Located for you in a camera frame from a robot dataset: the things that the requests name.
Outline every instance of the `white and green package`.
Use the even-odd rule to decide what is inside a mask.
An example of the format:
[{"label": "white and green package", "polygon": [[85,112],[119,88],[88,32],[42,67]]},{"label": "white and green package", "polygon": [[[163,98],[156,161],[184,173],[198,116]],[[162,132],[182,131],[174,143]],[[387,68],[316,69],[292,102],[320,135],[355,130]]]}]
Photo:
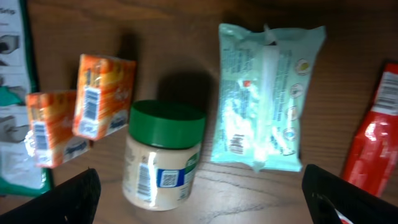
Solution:
[{"label": "white and green package", "polygon": [[300,171],[300,116],[325,28],[253,33],[220,24],[220,103],[212,162]]}]

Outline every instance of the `red wrapper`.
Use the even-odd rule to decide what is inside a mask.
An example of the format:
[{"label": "red wrapper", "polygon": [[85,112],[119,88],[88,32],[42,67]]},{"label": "red wrapper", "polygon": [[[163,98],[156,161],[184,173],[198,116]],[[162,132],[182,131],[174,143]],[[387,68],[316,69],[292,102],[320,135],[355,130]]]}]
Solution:
[{"label": "red wrapper", "polygon": [[380,197],[398,152],[398,63],[387,63],[373,106],[355,135],[343,179]]}]

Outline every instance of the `small carton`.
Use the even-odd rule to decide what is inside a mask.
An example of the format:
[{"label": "small carton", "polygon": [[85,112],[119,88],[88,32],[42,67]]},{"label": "small carton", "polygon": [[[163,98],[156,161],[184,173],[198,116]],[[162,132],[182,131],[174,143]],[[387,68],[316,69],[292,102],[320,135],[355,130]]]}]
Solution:
[{"label": "small carton", "polygon": [[73,133],[99,140],[127,125],[136,62],[81,55]]},{"label": "small carton", "polygon": [[54,168],[90,149],[89,140],[72,133],[75,90],[31,93],[26,102],[37,166]]}]

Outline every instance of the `wood grain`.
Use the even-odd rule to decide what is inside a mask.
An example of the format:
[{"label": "wood grain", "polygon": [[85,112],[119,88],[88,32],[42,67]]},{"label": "wood grain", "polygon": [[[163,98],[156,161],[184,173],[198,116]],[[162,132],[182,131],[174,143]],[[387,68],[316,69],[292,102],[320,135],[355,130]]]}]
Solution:
[{"label": "wood grain", "polygon": [[[385,58],[398,59],[396,1],[359,0],[30,0],[42,90],[74,87],[79,55],[138,61],[135,100],[177,98],[208,113],[193,193],[169,212],[149,212],[122,195],[126,129],[53,170],[56,184],[95,168],[102,194],[95,223],[311,223],[302,173],[254,173],[210,162],[218,103],[218,24],[252,30],[326,25],[328,39],[302,116],[301,159],[339,175]],[[398,171],[382,198],[398,205]],[[4,213],[29,198],[0,198]]]}]

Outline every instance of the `jar lid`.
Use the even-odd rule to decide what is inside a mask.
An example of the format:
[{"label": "jar lid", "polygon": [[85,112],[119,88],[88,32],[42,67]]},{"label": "jar lid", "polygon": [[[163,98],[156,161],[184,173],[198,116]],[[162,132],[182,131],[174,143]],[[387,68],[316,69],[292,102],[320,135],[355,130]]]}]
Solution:
[{"label": "jar lid", "polygon": [[157,100],[133,103],[129,133],[137,141],[167,149],[183,149],[203,139],[205,114],[187,105]]}]

